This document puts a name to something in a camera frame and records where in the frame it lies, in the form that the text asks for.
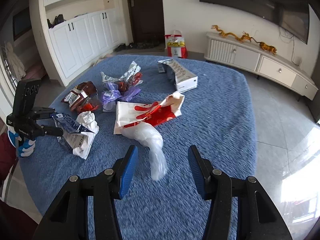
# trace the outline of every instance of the blue rug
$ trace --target blue rug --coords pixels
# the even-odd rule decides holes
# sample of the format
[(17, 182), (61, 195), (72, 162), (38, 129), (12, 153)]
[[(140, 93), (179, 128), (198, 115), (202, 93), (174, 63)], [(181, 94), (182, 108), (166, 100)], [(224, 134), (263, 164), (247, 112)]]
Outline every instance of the blue rug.
[[(52, 103), (58, 112), (70, 114), (61, 99), (75, 85), (92, 81), (103, 90), (100, 71), (120, 77), (134, 60), (141, 66), (143, 84), (137, 103), (152, 103), (174, 92), (165, 74), (157, 71), (157, 61), (167, 57), (123, 55), (108, 58), (89, 69)], [(112, 167), (135, 144), (139, 160), (128, 194), (116, 200), (119, 225), (124, 240), (201, 239), (210, 201), (203, 201), (188, 165), (187, 150), (195, 144), (202, 157), (229, 176), (245, 179), (254, 174), (256, 165), (256, 131), (251, 96), (245, 77), (224, 66), (178, 59), (199, 76), (198, 88), (185, 92), (182, 115), (156, 128), (164, 139), (163, 151), (169, 171), (159, 182), (150, 177), (148, 149), (122, 135), (114, 135), (115, 113), (96, 115), (100, 131), (87, 160), (66, 151), (55, 137), (39, 137), (34, 153), (20, 159), (29, 193), (41, 214), (67, 179), (95, 176)], [(54, 125), (52, 120), (41, 123)], [(92, 200), (89, 206), (89, 236), (94, 239)], [(231, 239), (236, 237), (236, 210), (233, 211)]]

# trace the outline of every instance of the dragon figurine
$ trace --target dragon figurine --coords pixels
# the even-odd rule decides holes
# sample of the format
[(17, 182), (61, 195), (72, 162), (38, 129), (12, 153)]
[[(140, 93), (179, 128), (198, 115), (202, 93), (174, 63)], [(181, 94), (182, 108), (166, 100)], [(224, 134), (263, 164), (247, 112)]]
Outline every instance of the dragon figurine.
[(259, 46), (261, 49), (265, 51), (270, 51), (274, 55), (277, 53), (277, 49), (274, 46), (269, 46), (262, 41), (260, 42), (256, 41), (253, 37), (250, 37), (249, 33), (243, 32), (243, 35), (241, 36), (241, 38), (239, 38), (234, 33), (225, 33), (223, 30), (219, 29), (218, 25), (212, 25), (211, 29), (216, 29), (222, 37), (227, 37), (228, 35), (232, 35), (237, 41), (240, 41), (240, 42), (244, 42), (244, 40), (248, 40), (251, 42), (251, 40), (254, 40), (256, 43), (259, 43)]

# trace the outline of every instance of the blue and white glove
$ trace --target blue and white glove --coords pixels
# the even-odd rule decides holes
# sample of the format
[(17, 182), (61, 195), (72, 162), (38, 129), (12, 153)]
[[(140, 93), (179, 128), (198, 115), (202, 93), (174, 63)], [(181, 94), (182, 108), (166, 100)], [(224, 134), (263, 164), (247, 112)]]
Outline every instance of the blue and white glove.
[[(11, 144), (15, 146), (15, 139), (17, 138), (19, 141), (21, 141), (21, 138), (19, 136), (18, 133), (16, 133), (16, 131), (14, 130), (14, 128), (12, 126), (8, 126), (8, 137), (9, 140), (11, 142)], [(18, 156), (19, 157), (28, 157), (31, 155), (31, 153), (33, 153), (33, 150), (36, 146), (36, 140), (32, 141), (32, 140), (25, 140), (25, 142), (23, 143), (23, 145), (21, 145), (18, 148)]]

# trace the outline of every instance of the blue gripper pad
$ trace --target blue gripper pad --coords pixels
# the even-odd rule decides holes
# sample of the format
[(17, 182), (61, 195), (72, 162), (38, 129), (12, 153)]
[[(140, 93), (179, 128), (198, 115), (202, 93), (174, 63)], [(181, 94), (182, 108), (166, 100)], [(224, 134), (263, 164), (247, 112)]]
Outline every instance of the blue gripper pad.
[(133, 177), (133, 173), (136, 168), (138, 160), (138, 148), (136, 146), (130, 147), (124, 159), (127, 158), (127, 162), (124, 163), (123, 172), (120, 177), (119, 197), (122, 199), (125, 194), (128, 193), (130, 183)]
[(210, 170), (208, 170), (208, 165), (204, 161), (207, 161), (211, 166), (210, 162), (201, 158), (195, 145), (191, 145), (188, 149), (188, 161), (198, 194), (204, 200), (211, 199)]

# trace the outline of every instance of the metal screw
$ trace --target metal screw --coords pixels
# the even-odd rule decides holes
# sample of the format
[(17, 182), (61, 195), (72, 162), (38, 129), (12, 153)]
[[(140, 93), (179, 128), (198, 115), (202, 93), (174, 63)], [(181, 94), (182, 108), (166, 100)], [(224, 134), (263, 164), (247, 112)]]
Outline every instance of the metal screw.
[(77, 181), (77, 179), (78, 179), (78, 176), (77, 176), (77, 175), (72, 175), (69, 180), (70, 180), (71, 182), (75, 182), (75, 181)]
[(221, 175), (221, 171), (219, 170), (219, 169), (214, 169), (213, 171), (212, 171), (212, 173), (214, 174), (214, 175)]
[(111, 175), (112, 173), (113, 173), (113, 169), (106, 169), (104, 171), (104, 174), (106, 174), (106, 175)]
[(251, 183), (255, 183), (257, 181), (257, 179), (254, 176), (249, 176), (248, 181)]

